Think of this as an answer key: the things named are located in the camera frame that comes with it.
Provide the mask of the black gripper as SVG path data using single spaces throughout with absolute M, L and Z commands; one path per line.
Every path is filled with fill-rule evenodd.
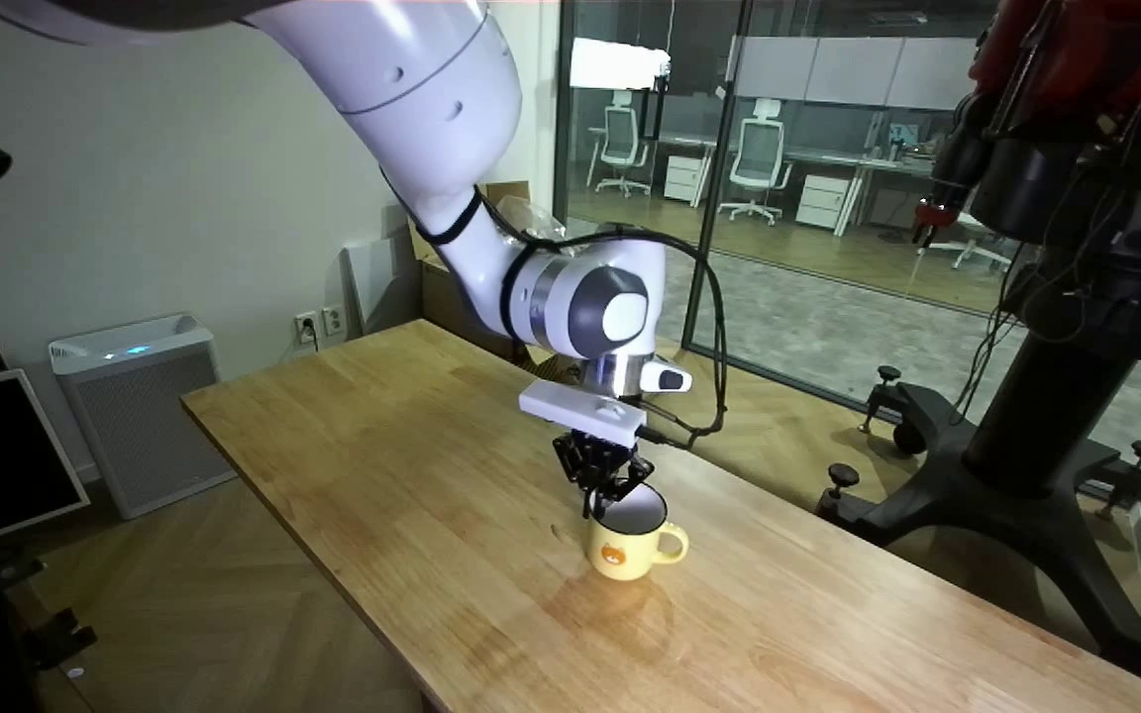
M 602 501 L 630 501 L 654 474 L 654 464 L 635 448 L 593 440 L 585 433 L 565 433 L 556 440 L 564 474 L 584 492 L 584 521 L 602 510 Z

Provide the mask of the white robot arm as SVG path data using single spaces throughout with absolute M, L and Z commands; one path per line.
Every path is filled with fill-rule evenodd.
M 0 20 L 62 44 L 129 44 L 244 24 L 289 52 L 375 159 L 415 233 L 498 336 L 580 361 L 574 390 L 536 382 L 520 408 L 556 440 L 585 514 L 644 485 L 642 394 L 695 378 L 656 353 L 667 239 L 606 230 L 522 239 L 478 189 L 520 126 L 520 72 L 478 0 L 0 0 Z

